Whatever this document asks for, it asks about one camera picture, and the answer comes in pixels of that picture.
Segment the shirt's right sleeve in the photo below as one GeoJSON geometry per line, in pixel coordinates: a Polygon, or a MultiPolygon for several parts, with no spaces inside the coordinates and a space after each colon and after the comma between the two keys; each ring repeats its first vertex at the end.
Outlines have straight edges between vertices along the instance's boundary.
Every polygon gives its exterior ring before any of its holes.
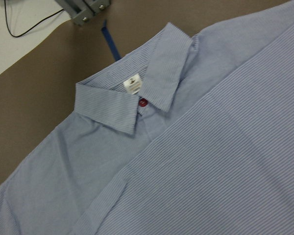
{"type": "Polygon", "coordinates": [[[20,227],[4,193],[5,187],[0,188],[0,235],[20,235],[20,227]]]}

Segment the metal bracket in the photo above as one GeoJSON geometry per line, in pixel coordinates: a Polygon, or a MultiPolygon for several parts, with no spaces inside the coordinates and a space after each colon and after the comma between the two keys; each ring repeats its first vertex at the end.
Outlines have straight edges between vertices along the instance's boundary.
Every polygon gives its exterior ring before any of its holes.
{"type": "Polygon", "coordinates": [[[83,25],[110,5],[110,0],[55,0],[72,18],[83,25]]]}

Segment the shirt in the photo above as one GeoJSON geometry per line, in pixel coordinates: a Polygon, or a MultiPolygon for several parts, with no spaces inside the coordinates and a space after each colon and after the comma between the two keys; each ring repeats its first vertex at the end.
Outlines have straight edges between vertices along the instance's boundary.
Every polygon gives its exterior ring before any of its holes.
{"type": "Polygon", "coordinates": [[[199,233],[294,234],[294,0],[167,24],[77,83],[0,186],[0,234],[199,233]]]}

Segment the white surface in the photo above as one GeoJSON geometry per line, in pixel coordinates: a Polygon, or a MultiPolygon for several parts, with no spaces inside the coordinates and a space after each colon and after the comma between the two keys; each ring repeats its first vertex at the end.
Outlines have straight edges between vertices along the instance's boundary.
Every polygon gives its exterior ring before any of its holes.
{"type": "MultiPolygon", "coordinates": [[[[54,0],[6,0],[8,24],[19,35],[61,7],[54,0]]],[[[29,33],[13,38],[7,31],[4,1],[0,0],[0,74],[40,44],[61,23],[70,19],[66,12],[47,19],[29,33]]]]}

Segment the red button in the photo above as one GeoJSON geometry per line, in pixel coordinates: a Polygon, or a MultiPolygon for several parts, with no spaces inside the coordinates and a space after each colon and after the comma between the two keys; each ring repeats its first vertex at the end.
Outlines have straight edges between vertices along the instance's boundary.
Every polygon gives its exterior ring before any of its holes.
{"type": "Polygon", "coordinates": [[[141,107],[145,107],[148,104],[148,100],[142,98],[142,99],[139,100],[138,104],[141,107]]]}

